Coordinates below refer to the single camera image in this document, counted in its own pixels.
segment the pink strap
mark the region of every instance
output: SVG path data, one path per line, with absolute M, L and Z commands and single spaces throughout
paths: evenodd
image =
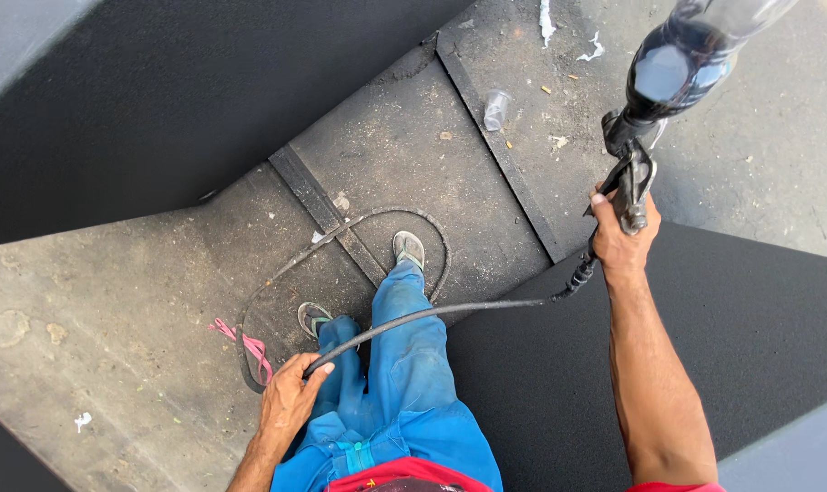
M 207 327 L 208 330 L 216 330 L 218 332 L 222 332 L 228 338 L 237 341 L 235 335 L 237 335 L 237 330 L 234 328 L 229 328 L 222 322 L 222 319 L 217 318 L 215 321 L 216 327 L 213 325 Z M 250 338 L 244 335 L 244 347 L 249 349 L 250 353 L 253 354 L 253 357 L 259 360 L 259 381 L 262 384 L 267 385 L 271 382 L 271 378 L 274 377 L 274 370 L 271 369 L 271 364 L 267 363 L 265 359 L 265 343 L 261 340 L 256 340 L 255 338 Z M 261 371 L 265 369 L 267 371 L 267 377 L 262 377 Z

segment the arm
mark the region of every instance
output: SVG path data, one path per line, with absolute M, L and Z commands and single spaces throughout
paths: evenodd
M 644 273 L 659 212 L 648 196 L 648 227 L 627 236 L 604 196 L 595 194 L 592 202 L 599 221 L 593 245 L 611 300 L 611 380 L 632 481 L 716 482 L 702 402 L 671 346 Z
M 271 489 L 274 469 L 301 426 L 310 417 L 317 392 L 335 364 L 328 363 L 310 376 L 307 384 L 301 379 L 304 370 L 319 354 L 298 354 L 283 364 L 261 396 L 259 430 L 246 447 L 228 492 L 267 492 Z

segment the blue coveralls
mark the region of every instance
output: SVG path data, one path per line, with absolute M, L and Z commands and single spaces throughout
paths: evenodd
M 373 324 L 430 308 L 424 284 L 414 262 L 398 262 L 374 296 Z M 349 316 L 332 319 L 320 328 L 320 353 L 359 331 Z M 500 492 L 490 445 L 456 399 L 446 342 L 447 328 L 437 316 L 374 337 L 367 394 L 358 354 L 348 350 L 335 359 L 304 441 L 277 466 L 272 492 L 322 492 L 330 481 L 405 456 L 446 466 Z

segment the clear plastic cup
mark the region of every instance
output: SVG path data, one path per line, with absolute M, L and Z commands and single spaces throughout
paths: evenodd
M 510 94 L 500 88 L 493 88 L 486 91 L 486 109 L 484 111 L 484 125 L 489 131 L 496 131 L 505 124 L 505 117 L 508 114 Z

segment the paint spray gun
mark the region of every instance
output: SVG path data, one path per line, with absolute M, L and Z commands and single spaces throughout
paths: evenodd
M 747 39 L 787 12 L 796 0 L 679 0 L 669 18 L 638 47 L 626 79 L 626 106 L 602 117 L 607 152 L 619 161 L 599 192 L 616 191 L 614 212 L 623 231 L 647 226 L 644 204 L 657 163 L 649 150 L 675 117 L 729 76 Z M 639 138 L 659 128 L 648 149 Z M 593 215 L 591 207 L 584 215 Z M 579 287 L 593 274 L 593 238 L 568 282 Z

